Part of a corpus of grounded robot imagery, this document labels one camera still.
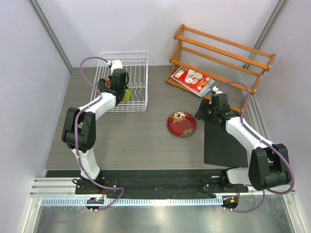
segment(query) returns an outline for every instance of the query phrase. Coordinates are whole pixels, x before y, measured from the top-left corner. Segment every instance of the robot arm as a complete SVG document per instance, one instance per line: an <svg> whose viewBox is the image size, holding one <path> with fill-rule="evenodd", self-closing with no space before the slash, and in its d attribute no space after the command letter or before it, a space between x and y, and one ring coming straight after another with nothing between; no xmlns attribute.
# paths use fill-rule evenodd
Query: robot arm
<svg viewBox="0 0 311 233"><path fill-rule="evenodd" d="M98 82L98 88L101 95L78 109L69 108L67 110L62 133L62 141L67 144L68 148L70 148L77 157L75 149L74 121L78 112L88 107L78 119L78 142L81 164L93 180L96 180L99 177L101 171L96 163L93 150L96 140L96 121L105 112L115 107L123 100L125 91L128 88L128 74L126 70L122 68L120 60L109 62L108 65L111 70L111 76L109 76L108 82L104 79L100 79ZM82 171L81 177L88 180L88 177Z"/></svg>
<svg viewBox="0 0 311 233"><path fill-rule="evenodd" d="M263 190L291 181L291 175L286 165L269 147L262 143L262 140L264 139L267 144L273 146L289 161L286 147L283 144L275 145L265 139L245 120L242 123L241 117L230 110L226 94L214 88L211 101L202 100L195 117L199 120L202 119L205 123L219 124L251 154L249 168L238 167L225 170L224 183L227 185L248 184L256 190Z"/></svg>

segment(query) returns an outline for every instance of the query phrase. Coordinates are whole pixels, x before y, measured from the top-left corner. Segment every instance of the green object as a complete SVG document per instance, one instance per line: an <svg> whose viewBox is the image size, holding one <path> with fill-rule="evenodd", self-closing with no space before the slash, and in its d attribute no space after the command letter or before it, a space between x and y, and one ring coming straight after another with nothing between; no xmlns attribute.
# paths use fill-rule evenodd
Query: green object
<svg viewBox="0 0 311 233"><path fill-rule="evenodd" d="M125 102L128 102L128 101L130 100L130 97L131 97L130 89L126 89L126 90L125 90L125 95L124 95L123 100L124 100Z"/></svg>

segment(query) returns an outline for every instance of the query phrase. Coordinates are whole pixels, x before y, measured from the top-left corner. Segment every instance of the wooden frame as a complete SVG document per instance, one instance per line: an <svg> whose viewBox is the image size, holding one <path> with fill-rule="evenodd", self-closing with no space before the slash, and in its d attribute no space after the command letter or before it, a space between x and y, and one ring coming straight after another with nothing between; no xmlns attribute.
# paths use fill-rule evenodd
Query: wooden frame
<svg viewBox="0 0 311 233"><path fill-rule="evenodd" d="M267 64L264 64L264 63L261 63L261 62L258 62L258 61L255 61L255 60L252 60L252 59L249 59L249 58L246 58L246 57L243 57L243 56L240 56L240 55L237 55L237 54L234 54L234 53L231 53L231 52L228 52L228 51L225 51L225 50L222 50L220 48L216 48L214 46L211 46L211 45L208 45L208 44L205 44L205 43L202 43L202 42L199 42L199 41L196 41L196 40L193 40L193 39L190 39L190 38L187 38L187 37L184 37L182 34L183 34L183 31L186 30L186 31L189 31L189 32L193 32L193 33L196 33L196 34L199 34L199 35L202 35L202 36L205 36L205 37L208 37L208 38L211 38L211 39L214 39L214 40L217 40L217 41L221 41L221 42L224 42L226 44L230 44L230 45L233 45L235 47L238 47L238 48L241 48L241 49L244 49L244 50L247 50L247 51L250 51L250 52L254 52L254 53L257 53L257 54L260 54L262 56L265 56L265 57L268 57L269 58L269 61ZM188 90L187 88L185 88L183 85L175 82L174 80L171 79L171 75L178 69L178 67L180 66L183 66L183 67L186 67L186 68L189 68L189 69L192 69L196 72L200 72L202 74L205 74L205 75L208 75L210 76L211 78L213 78L214 80L218 80L218 81L221 81L223 83L226 83L230 80L228 79L225 79L223 77L220 77L218 75L215 75L215 74L212 74L208 71L205 71L205 70L201 70L201 69L198 69L196 67L193 67L193 66L190 66L186 63L183 63L180 61L180 58L181 58L181 52L182 51L187 51L187 52L190 52L190 53L193 53L193 54L196 54L200 57L204 57L206 59L209 59L209 60L212 60L214 62L217 62L219 64L222 64L222 65L225 65L225 66L228 66L228 67L231 67L233 69L237 69L239 71L242 71L242 72L245 72L247 74L250 74L250 75L253 75L255 76L257 79L253 85L253 88L249 88L249 92L251 95L255 94L257 89L258 89L258 86L259 86L259 83L262 79L262 76L263 74L266 72L266 71L269 71L273 62L274 62L274 59L275 59L275 54L269 54L267 52L263 52L263 51L260 51L260 50L257 50L257 49L254 49L254 48L251 48L251 47L248 47L248 46L245 46L245 45L241 45L241 44L238 44L238 43L235 43L233 41L230 41L230 40L226 40L226 39L223 39L223 38L220 38L220 37L217 37L217 36L214 36L214 35L210 35L208 33L204 33L204 32L201 32L201 31L198 31L196 29L192 29L192 28L189 28L189 27L186 27L184 24L182 24L176 31L175 35L174 35L174 39L178 40L178 45L177 45L177 48L176 50L174 51L174 53L172 54L171 58L170 58L170 62L173 63L173 68L172 70L170 71L169 75L166 77L165 79L165 82L169 83L169 84L172 84L174 86L177 86L179 88L182 88L188 92L191 92L190 90ZM190 44L193 44L193 45L196 45L196 46L199 46L201 48L204 48L204 49L207 49L207 50L210 50L210 51L213 51L213 52L216 52L216 53L219 53L219 54L222 54L224 56L227 56L227 57L231 57L231 58L234 58L236 60L239 60L239 61L242 61L242 62L245 62L245 63L248 63L250 65L254 65L256 67L259 67L262 69L261 73L257 73L257 72L254 72L254 71L251 71L251 70L248 70L248 69L245 69L243 67L240 67L240 66L237 66L237 65L234 65L232 63L229 63L229 62L226 62L226 61L223 61L221 59L218 59L218 58L215 58L215 57L212 57L212 56L209 56L209 55L206 55L204 53L201 53L201 52L198 52L198 51L195 51L193 49L190 49L190 48L187 48L187 47L184 47L183 46L183 41L187 42L187 43L190 43ZM235 88L238 88L240 90L243 90L243 91L246 91L246 89L242 86L242 85L239 85L239 84L236 84L236 83L230 83L229 85L235 87ZM204 96L205 99L207 100L210 100L210 96L208 95L205 95ZM237 108L235 106L231 106L231 109L232 110L235 110L239 113L241 113L243 111L243 108Z"/></svg>

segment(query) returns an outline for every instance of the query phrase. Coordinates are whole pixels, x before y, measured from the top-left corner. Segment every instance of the white panel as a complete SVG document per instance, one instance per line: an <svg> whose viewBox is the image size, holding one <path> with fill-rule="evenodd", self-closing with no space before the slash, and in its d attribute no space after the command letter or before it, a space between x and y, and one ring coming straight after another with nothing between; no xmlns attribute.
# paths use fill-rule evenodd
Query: white panel
<svg viewBox="0 0 311 233"><path fill-rule="evenodd" d="M43 173L69 72L28 1L0 2L0 32L0 232L15 233Z"/></svg>
<svg viewBox="0 0 311 233"><path fill-rule="evenodd" d="M276 0L39 0L39 4L77 67L85 57L103 51L148 51L150 65L167 65L177 44L173 35L183 23L253 46Z"/></svg>
<svg viewBox="0 0 311 233"><path fill-rule="evenodd" d="M256 100L271 140L289 151L306 219L311 224L310 9L306 0L289 1L262 49L276 53L262 78Z"/></svg>

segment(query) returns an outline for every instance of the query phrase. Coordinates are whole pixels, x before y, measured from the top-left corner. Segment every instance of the black mat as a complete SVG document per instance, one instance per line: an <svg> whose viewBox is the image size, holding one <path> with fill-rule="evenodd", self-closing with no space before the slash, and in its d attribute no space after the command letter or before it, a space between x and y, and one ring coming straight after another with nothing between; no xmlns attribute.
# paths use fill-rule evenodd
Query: black mat
<svg viewBox="0 0 311 233"><path fill-rule="evenodd" d="M204 126L204 163L248 167L246 149L217 124Z"/></svg>

